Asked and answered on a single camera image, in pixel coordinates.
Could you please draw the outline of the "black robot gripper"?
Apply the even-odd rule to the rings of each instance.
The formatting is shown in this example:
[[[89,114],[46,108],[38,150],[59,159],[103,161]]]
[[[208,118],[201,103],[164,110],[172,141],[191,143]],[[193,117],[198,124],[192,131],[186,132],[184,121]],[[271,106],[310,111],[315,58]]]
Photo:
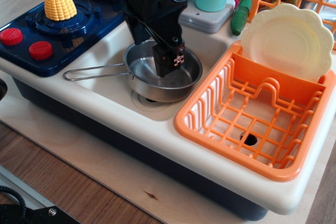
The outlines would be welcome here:
[[[124,0],[123,12],[135,44],[153,38],[156,73],[159,77],[181,67],[185,43],[179,16],[189,0]]]

